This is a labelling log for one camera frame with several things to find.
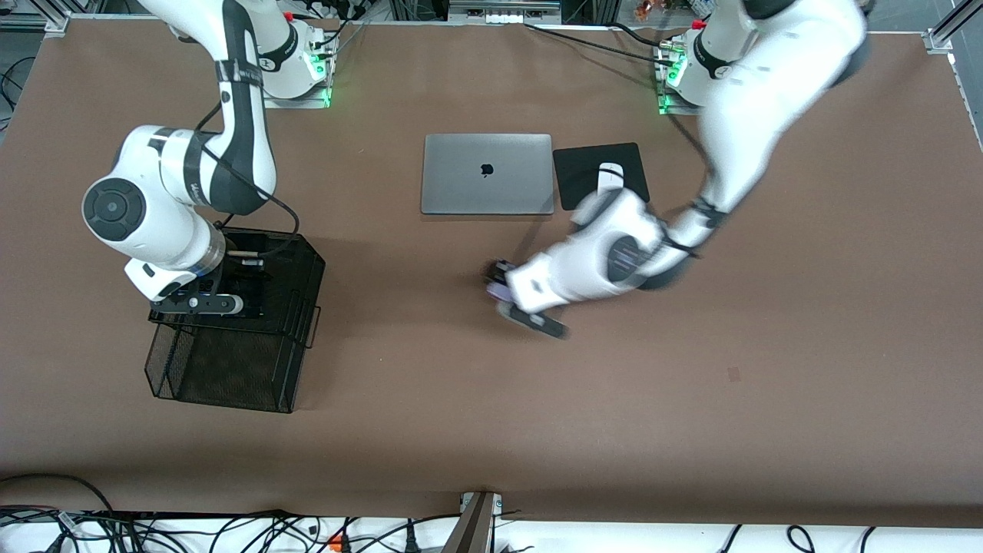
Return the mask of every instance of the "brown table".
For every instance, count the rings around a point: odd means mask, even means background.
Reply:
[[[0,473],[132,510],[422,516],[491,488],[538,519],[983,521],[983,155],[917,36],[875,37],[678,286],[571,307],[568,341],[482,292],[530,219],[420,215],[423,138],[637,142],[667,210],[703,167],[647,64],[516,26],[372,26],[342,58],[329,109],[268,114],[277,195],[328,263],[300,410],[276,415],[151,397],[146,303],[80,216],[132,128],[212,106],[205,52],[155,22],[44,41],[0,150]],[[95,507],[40,487],[2,501]]]

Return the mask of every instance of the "black basket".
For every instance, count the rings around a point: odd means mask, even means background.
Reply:
[[[290,235],[224,228],[239,250],[269,251]],[[261,312],[187,315],[150,311],[157,332],[146,359],[153,395],[190,403],[289,413],[304,352],[317,330],[324,259],[303,236],[264,258],[254,290]]]

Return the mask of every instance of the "white floor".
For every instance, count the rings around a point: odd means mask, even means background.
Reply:
[[[157,521],[154,528],[166,530],[196,530],[215,532],[225,520],[173,520]],[[317,520],[308,519],[296,524],[303,533],[315,527]],[[321,519],[318,540],[326,540],[337,530],[342,519]],[[455,520],[422,522],[416,528],[417,540],[425,551],[441,546],[453,529]],[[258,535],[268,532],[272,520],[258,519],[242,527],[223,532],[215,543],[214,551],[247,551],[246,546]],[[349,535],[353,538],[376,536],[405,523],[402,519],[360,519],[352,523]],[[534,553],[718,553],[723,548],[732,526],[723,524],[638,524],[600,522],[499,522],[496,530],[494,553],[518,551],[534,547]],[[865,528],[850,526],[807,526],[818,553],[857,553],[860,536]],[[103,535],[98,526],[86,522],[77,527],[78,536]],[[0,527],[0,551],[5,553],[29,553],[45,551],[59,530],[54,522],[27,522]],[[385,542],[397,551],[406,545],[403,531],[394,533]],[[182,534],[175,536],[188,553],[204,553],[209,550],[212,536]],[[256,540],[248,551],[259,552],[263,537]],[[299,537],[279,535],[267,548],[269,553],[302,553],[309,550],[310,541]],[[368,541],[356,541],[353,553]],[[102,553],[109,550],[106,541],[81,542],[80,553]],[[148,542],[148,553],[168,552],[173,549]],[[318,544],[310,550],[317,552]],[[74,553],[71,542],[62,547],[66,553]],[[387,549],[374,545],[366,553],[385,553]],[[795,553],[785,537],[785,526],[747,525],[737,534],[730,553]],[[970,553],[983,551],[983,530],[930,529],[930,528],[877,528],[867,543],[867,553]]]

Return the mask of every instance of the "gray floor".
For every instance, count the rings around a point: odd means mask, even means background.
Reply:
[[[624,0],[622,8],[634,5],[634,0]],[[119,13],[132,10],[144,12],[136,0],[113,0],[110,9]],[[953,0],[878,0],[870,16],[872,31],[924,31],[936,24],[953,8]],[[40,45],[41,35],[36,33],[4,32],[0,28],[0,71],[5,71],[15,61],[32,56]],[[978,15],[966,24],[953,39],[955,68],[966,96],[967,109],[976,123],[983,129],[983,15]],[[27,79],[29,64],[22,64],[13,75],[15,82],[23,84]],[[7,83],[4,89],[16,101],[16,87]],[[7,102],[0,98],[0,129],[6,125],[4,118],[11,115]],[[0,144],[5,133],[0,131]]]

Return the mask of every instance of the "black mouse pad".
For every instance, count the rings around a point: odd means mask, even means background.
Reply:
[[[642,168],[638,145],[633,142],[608,144],[553,151],[559,203],[564,211],[572,212],[577,209],[581,200],[598,189],[598,167],[602,163],[621,165],[624,169],[625,188],[648,203],[649,186],[645,183],[645,169]]]

